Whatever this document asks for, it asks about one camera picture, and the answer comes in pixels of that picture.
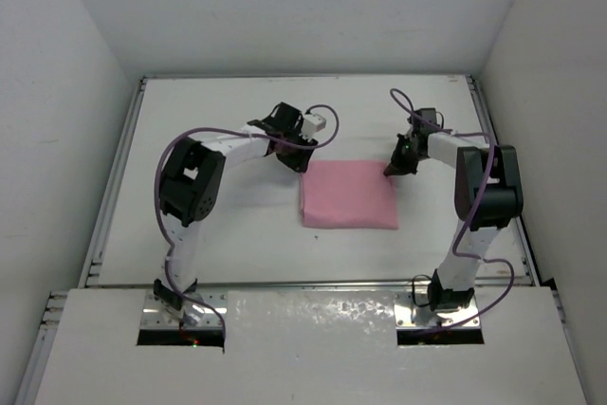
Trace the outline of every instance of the metal frame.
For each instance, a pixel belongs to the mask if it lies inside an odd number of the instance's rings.
[[[468,88],[470,91],[470,95],[472,96],[474,108],[476,108],[476,115],[478,116],[478,119],[481,122],[481,128],[485,133],[489,133],[497,139],[495,129],[493,128],[493,122],[491,121],[491,117],[487,109],[487,102],[485,101],[485,97],[478,82],[476,82],[476,80],[474,80],[471,76],[467,76],[466,80],[468,81]],[[529,245],[529,240],[527,238],[526,231],[524,230],[524,221],[522,217],[517,218],[515,220],[515,224],[517,233],[519,234],[518,237],[521,241],[521,245],[524,251],[524,267],[527,273],[529,274],[531,284],[533,286],[540,286],[542,282],[540,281],[538,268],[535,263],[535,258],[533,257],[533,252],[531,250],[531,246]]]
[[[15,405],[33,405],[36,401],[66,299],[66,291],[51,293],[48,298],[38,337],[29,355],[28,367],[21,380]]]
[[[101,264],[103,256],[103,248],[107,240],[107,234],[112,223],[112,217],[114,215],[114,209],[116,208],[116,201],[118,200],[120,183],[122,176],[124,175],[124,168],[126,167],[126,160],[129,156],[131,149],[131,142],[133,141],[133,135],[135,134],[135,126],[137,125],[137,119],[139,115],[139,109],[141,107],[141,101],[143,100],[143,93],[145,91],[146,78],[143,78],[139,84],[131,104],[129,106],[124,127],[120,135],[120,141],[112,163],[112,170],[105,186],[105,192],[103,193],[103,200],[101,201],[101,207],[97,221],[95,222],[95,228],[93,229],[93,235],[91,242],[84,258],[83,272],[78,282],[78,288],[85,288],[88,275],[91,267],[95,264]]]
[[[331,76],[329,75],[319,75],[319,74],[301,74],[301,75],[293,75],[293,74],[284,74],[284,75],[264,75],[264,78],[285,78],[285,77],[293,77],[293,78],[301,78],[301,77],[319,77],[319,76]],[[95,228],[93,231],[93,236],[91,238],[91,242],[89,245],[88,252],[86,253],[86,258],[84,260],[83,273],[81,275],[81,279],[79,281],[79,287],[97,287],[99,286],[98,280],[99,275],[101,273],[101,264],[103,262],[103,250],[105,247],[105,243],[107,240],[107,235],[109,228],[111,226],[112,217],[114,214],[114,209],[116,208],[116,202],[118,199],[118,194],[120,190],[120,183],[122,181],[122,176],[124,174],[124,169],[126,167],[126,160],[129,155],[129,150],[131,147],[131,142],[133,140],[133,135],[135,134],[135,128],[137,126],[137,119],[139,109],[141,107],[141,103],[143,100],[143,95],[145,92],[146,83],[150,79],[154,80],[164,80],[164,79],[197,79],[197,78],[251,78],[258,77],[261,78],[260,75],[152,75],[145,76],[139,83],[137,90],[133,96],[131,101],[131,105],[129,107],[129,112],[124,123],[124,128],[122,130],[122,134],[120,136],[120,143],[116,153],[116,157],[114,159],[114,163],[112,165],[112,171],[110,173],[107,186],[105,188],[105,193],[103,194],[103,200],[101,202],[101,208],[99,212],[99,216],[97,218],[97,222],[95,224]],[[481,123],[481,127],[483,131],[491,133],[494,135],[493,126],[490,121],[490,117],[487,111],[487,105],[485,103],[484,98],[478,88],[477,82],[471,77],[466,76],[469,92],[472,97],[472,101],[474,107],[476,109],[477,117]],[[523,224],[520,220],[516,220],[516,231],[518,233],[519,240],[524,250],[524,258],[523,264],[526,271],[526,277],[518,277],[515,280],[515,285],[539,285],[540,280],[538,278],[537,269],[535,267],[535,262],[533,260],[533,255],[531,253],[531,249],[529,247]],[[506,278],[478,278],[476,283],[477,285],[499,285],[504,286],[507,285],[508,279]],[[272,282],[272,283],[259,283],[259,284],[247,284],[247,283],[230,283],[230,284],[207,284],[205,287],[222,287],[222,288],[259,288],[259,287],[304,287],[304,288],[315,288],[315,287],[324,287],[324,288],[343,288],[343,289],[364,289],[369,286],[403,286],[409,283],[409,281],[402,281],[398,279],[390,280],[390,281],[372,281],[372,282],[315,282],[315,283],[283,283],[283,282]],[[139,284],[139,285],[129,285],[127,287],[146,287],[150,284]]]

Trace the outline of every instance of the metal base plate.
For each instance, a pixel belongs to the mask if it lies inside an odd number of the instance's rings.
[[[432,337],[424,335],[423,330],[425,329],[456,324],[478,313],[475,299],[472,299],[468,307],[453,312],[432,312],[428,307],[419,307],[412,298],[413,290],[415,291],[415,301],[425,303],[427,285],[427,282],[418,281],[415,288],[406,285],[395,290],[394,315],[398,344],[482,343],[480,318],[444,332],[441,331]],[[204,292],[198,292],[198,296],[226,318],[228,295],[225,290],[204,289]],[[181,318],[166,307],[152,291],[146,292],[139,325],[138,344],[223,346],[223,328],[214,313],[207,308],[190,304],[185,310],[185,315],[185,319]]]

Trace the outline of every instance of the white panel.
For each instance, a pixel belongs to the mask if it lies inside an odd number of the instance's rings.
[[[517,0],[483,79],[500,139],[517,146],[524,220],[593,403],[607,403],[606,31],[605,0]]]
[[[286,79],[151,80],[120,188],[101,285],[150,284],[167,245],[154,217],[157,160],[179,133],[195,126],[238,128],[266,116],[279,101],[305,109],[329,103],[341,130],[313,159],[390,159],[407,115],[390,99],[398,86],[417,107],[435,106],[461,132],[480,130],[466,78],[369,76]],[[330,120],[324,137],[330,135]],[[199,242],[198,278],[219,282],[390,280],[432,273],[457,226],[455,171],[428,160],[418,175],[395,178],[400,229],[313,230],[300,221],[299,177],[275,157],[245,163],[224,175],[217,205]],[[488,257],[506,256],[524,275],[513,230],[504,230]],[[481,266],[481,277],[504,277],[502,265]]]
[[[144,293],[70,293],[36,405],[585,403],[547,288],[513,289],[484,345],[409,347],[391,293],[232,292],[225,355],[136,346]]]
[[[132,87],[80,0],[0,0],[0,404],[77,283]]]
[[[83,0],[132,75],[474,72],[512,0]]]

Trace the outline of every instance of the cable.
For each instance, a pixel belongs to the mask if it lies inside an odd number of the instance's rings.
[[[398,94],[399,96],[403,97],[406,101],[408,101],[409,105],[411,106],[411,108],[408,108],[407,106],[405,106],[404,104],[402,104],[402,101],[400,101],[395,94]],[[422,118],[421,116],[419,116],[417,113],[415,113],[415,108],[414,108],[413,102],[411,101],[411,99],[409,98],[409,96],[407,94],[405,94],[402,90],[396,89],[396,88],[390,89],[390,97],[392,97],[392,100],[394,100],[398,106],[400,106],[402,109],[404,109],[413,118],[416,118],[421,123],[429,126],[430,128],[434,129],[435,131],[441,132],[441,133],[449,133],[449,134],[453,131],[450,128],[439,127],[435,123],[432,123],[429,120],[425,120],[424,118]]]
[[[436,111],[436,114],[440,114],[440,128],[445,128],[445,116],[440,111]]]
[[[416,307],[419,307],[419,308],[427,307],[428,305],[430,305],[430,303],[418,304],[415,301],[415,279],[417,277],[424,277],[424,278],[428,279],[429,282],[432,281],[432,277],[430,275],[426,275],[426,274],[417,274],[411,280],[411,300],[413,301],[413,303]]]
[[[409,102],[412,109],[409,110],[395,96],[395,94],[398,94],[398,95],[404,97]],[[435,124],[423,119],[421,116],[417,115],[415,113],[415,111],[413,110],[413,104],[411,102],[411,99],[403,91],[396,89],[396,88],[392,88],[392,89],[390,89],[390,96],[402,109],[404,109],[406,112],[408,112],[411,116],[420,120],[422,123],[425,123],[426,125],[430,126],[435,131],[442,132],[442,133],[449,133],[449,134],[451,134],[453,132],[452,129],[438,127],[437,125],[435,125]],[[493,159],[495,158],[496,143],[495,143],[495,140],[493,139],[492,135],[489,135],[484,132],[460,133],[460,134],[454,134],[454,135],[459,138],[484,137],[489,142],[489,148],[488,148],[487,166],[485,167],[485,171],[483,173],[483,179],[481,180],[481,185],[478,189],[476,197],[474,198],[472,207],[470,208],[470,210],[468,212],[468,216],[466,217],[466,220],[464,221],[464,225],[462,225],[462,229],[459,230],[459,232],[457,233],[457,236],[455,237],[455,240],[453,241],[453,247],[451,249],[451,252],[453,253],[454,256],[457,256],[459,258],[470,258],[472,260],[482,261],[485,264],[493,264],[493,263],[505,264],[506,266],[508,266],[508,269],[510,269],[510,280],[508,282],[508,285],[506,286],[506,290],[500,296],[498,296],[498,298],[495,301],[493,301],[491,304],[487,305],[482,310],[479,310],[476,313],[476,315],[466,318],[466,319],[462,320],[461,322],[455,322],[454,324],[450,324],[449,326],[439,326],[439,327],[435,327],[432,329],[422,329],[419,331],[420,335],[430,335],[430,334],[435,334],[438,332],[446,331],[446,330],[452,329],[453,327],[464,325],[468,322],[471,322],[472,320],[474,320],[476,318],[479,318],[481,315],[484,315],[490,309],[492,309],[497,304],[499,304],[507,296],[507,294],[510,292],[510,290],[514,286],[514,276],[515,276],[514,266],[507,259],[504,259],[504,258],[486,259],[486,258],[481,258],[479,255],[475,255],[474,253],[461,252],[461,251],[457,250],[459,248],[459,245],[462,243],[462,239],[464,238],[464,235],[466,234],[466,230],[472,225],[472,221],[474,220],[474,215],[478,211],[478,208],[481,205],[481,200],[483,199],[483,195],[485,194],[485,190],[487,189],[487,184],[488,184],[489,177],[491,174],[491,167],[493,166]]]
[[[324,109],[328,109],[329,111],[331,111],[331,114],[335,118],[335,130],[333,131],[333,134],[327,141],[317,144],[315,146],[303,146],[300,144],[293,144],[291,142],[285,141],[284,139],[271,137],[269,135],[265,135],[265,134],[261,134],[261,133],[250,134],[250,133],[236,132],[233,130],[227,130],[224,128],[197,127],[197,128],[190,129],[186,132],[183,132],[182,134],[175,137],[169,143],[169,145],[164,149],[162,154],[160,155],[160,160],[158,161],[158,164],[156,166],[156,174],[154,177],[154,213],[156,215],[156,222],[158,224],[158,227],[160,228],[160,233],[162,234],[162,237],[164,237],[165,241],[167,241],[169,243],[169,249],[167,251],[167,254],[166,254],[166,257],[164,260],[164,273],[166,275],[167,282],[168,282],[169,286],[171,287],[171,290],[173,291],[173,293],[176,294],[179,298],[181,298],[184,301],[189,301],[191,303],[198,304],[202,307],[208,308],[212,313],[215,314],[215,316],[219,319],[219,322],[221,323],[222,334],[223,334],[224,340],[226,339],[226,322],[225,322],[224,318],[221,316],[221,314],[219,312],[217,312],[217,310],[212,305],[205,303],[204,300],[196,299],[192,296],[187,296],[183,291],[181,291],[178,288],[175,281],[173,280],[173,275],[171,274],[171,257],[173,256],[173,251],[175,250],[175,241],[171,238],[171,236],[169,236],[169,232],[167,232],[167,229],[164,226],[164,223],[162,221],[162,211],[160,209],[160,179],[162,177],[162,167],[164,166],[164,163],[167,160],[167,157],[169,156],[169,154],[171,153],[171,151],[173,150],[175,145],[179,141],[184,139],[185,137],[188,137],[189,135],[193,135],[196,133],[215,133],[215,134],[219,134],[219,135],[233,135],[233,136],[239,137],[239,138],[263,138],[263,139],[269,139],[272,142],[275,142],[277,144],[282,144],[284,146],[292,147],[294,149],[302,149],[302,150],[307,150],[307,151],[314,150],[314,149],[320,149],[320,148],[326,146],[327,144],[331,143],[335,139],[335,137],[338,135],[338,131],[340,130],[340,117],[338,116],[337,111],[332,106],[329,106],[328,104],[312,105],[307,109],[306,112],[310,112],[312,109],[317,109],[317,108],[324,108]]]

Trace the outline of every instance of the pink cloth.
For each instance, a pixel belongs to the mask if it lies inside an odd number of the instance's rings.
[[[302,175],[303,225],[398,229],[395,188],[383,161],[313,160]]]

